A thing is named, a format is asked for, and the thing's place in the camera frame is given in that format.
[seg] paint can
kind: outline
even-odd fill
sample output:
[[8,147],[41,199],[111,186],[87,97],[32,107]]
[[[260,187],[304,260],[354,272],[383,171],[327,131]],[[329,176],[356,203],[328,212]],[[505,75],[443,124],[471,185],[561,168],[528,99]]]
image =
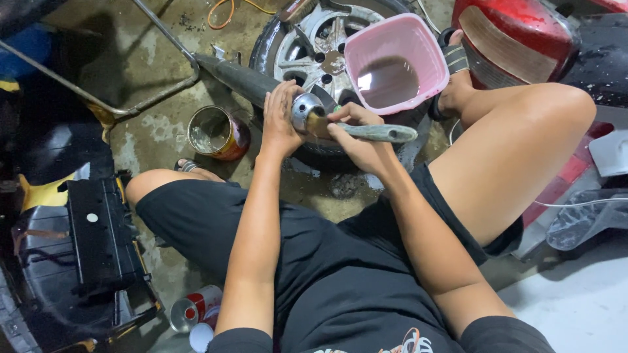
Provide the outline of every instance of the paint can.
[[170,307],[170,327],[185,333],[197,323],[204,322],[216,329],[221,300],[222,290],[212,285],[188,294]]
[[188,124],[188,141],[201,155],[217,160],[242,158],[251,145],[251,131],[219,106],[197,110]]

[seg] metal frame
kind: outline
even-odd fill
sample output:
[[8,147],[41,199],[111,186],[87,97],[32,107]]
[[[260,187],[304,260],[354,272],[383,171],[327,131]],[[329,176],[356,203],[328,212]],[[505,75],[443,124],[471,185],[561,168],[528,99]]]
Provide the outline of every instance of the metal frame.
[[93,95],[89,94],[87,91],[85,91],[84,89],[81,89],[79,86],[71,83],[70,81],[66,80],[65,78],[61,77],[59,74],[55,73],[54,71],[50,70],[49,68],[43,66],[42,64],[34,61],[33,59],[31,59],[30,57],[26,56],[25,54],[17,51],[15,48],[13,48],[12,46],[6,44],[5,42],[0,40],[0,46],[3,47],[5,50],[15,54],[17,57],[19,57],[20,59],[26,61],[27,63],[29,63],[30,65],[34,66],[37,70],[45,73],[47,76],[50,76],[51,78],[53,78],[54,80],[56,80],[57,82],[59,82],[60,84],[66,86],[67,88],[69,88],[70,90],[72,90],[74,93],[80,95],[81,97],[89,100],[90,102],[102,107],[103,109],[117,115],[116,120],[124,118],[124,117],[129,117],[129,116],[135,116],[137,114],[139,114],[140,112],[142,112],[143,110],[157,104],[158,102],[162,101],[163,99],[183,90],[186,89],[187,87],[192,86],[193,84],[196,83],[196,81],[198,80],[198,74],[199,74],[199,67],[198,67],[198,63],[196,61],[196,59],[194,58],[194,56],[183,46],[183,44],[181,44],[181,42],[179,41],[179,39],[177,39],[177,37],[175,35],[173,35],[172,33],[170,33],[170,31],[168,30],[168,28],[161,22],[161,20],[157,17],[157,15],[154,14],[154,12],[152,12],[144,3],[141,2],[141,0],[133,0],[133,2],[135,3],[135,5],[137,5],[137,7],[139,7],[140,10],[142,10],[142,12],[155,24],[155,26],[157,26],[157,28],[159,28],[159,30],[163,33],[163,35],[166,36],[166,38],[168,40],[170,40],[170,42],[172,42],[172,44],[174,44],[175,47],[177,47],[177,49],[179,49],[181,51],[181,53],[185,56],[185,58],[190,62],[190,66],[192,66],[192,68],[194,69],[194,72],[192,73],[192,76],[190,76],[189,78],[175,84],[172,85],[171,87],[162,90],[161,92],[155,94],[154,96],[136,104],[135,106],[128,108],[128,109],[119,109],[119,108],[114,108],[111,107],[110,105],[106,104],[105,102],[101,101],[100,99],[94,97]]

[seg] pink bucket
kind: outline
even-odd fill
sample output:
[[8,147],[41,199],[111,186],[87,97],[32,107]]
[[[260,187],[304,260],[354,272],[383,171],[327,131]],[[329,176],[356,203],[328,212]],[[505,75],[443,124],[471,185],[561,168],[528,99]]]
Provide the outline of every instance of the pink bucket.
[[[390,56],[404,58],[418,76],[415,97],[388,107],[371,107],[360,93],[358,76],[372,62]],[[436,38],[416,14],[399,14],[372,24],[349,37],[345,60],[351,84],[364,107],[378,115],[415,108],[441,92],[449,81],[449,70]]]

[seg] dirty hand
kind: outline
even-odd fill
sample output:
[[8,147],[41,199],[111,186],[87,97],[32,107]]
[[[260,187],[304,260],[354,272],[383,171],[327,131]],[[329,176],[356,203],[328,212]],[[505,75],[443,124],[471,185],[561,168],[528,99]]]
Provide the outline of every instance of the dirty hand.
[[295,80],[281,82],[264,100],[264,129],[262,151],[286,158],[304,142],[291,122],[292,97],[302,93]]
[[[350,102],[337,112],[327,116],[335,122],[346,122],[350,125],[381,125],[384,120],[377,114]],[[371,142],[355,139],[340,126],[331,123],[327,125],[329,135],[338,141],[345,149],[351,160],[361,170],[374,174],[383,180],[386,170],[396,161],[393,146],[388,142]]]

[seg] paintbrush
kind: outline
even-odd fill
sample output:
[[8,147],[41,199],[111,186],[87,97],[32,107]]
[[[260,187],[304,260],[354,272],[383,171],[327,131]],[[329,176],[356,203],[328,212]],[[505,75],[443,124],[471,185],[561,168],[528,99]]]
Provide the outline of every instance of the paintbrush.
[[[308,133],[321,138],[332,139],[327,131],[327,125],[332,121],[327,116],[318,115],[310,111],[305,121],[305,129]],[[344,122],[337,122],[349,135],[368,141],[381,141],[391,143],[405,143],[414,141],[418,136],[415,129],[403,125],[382,124],[353,126]]]

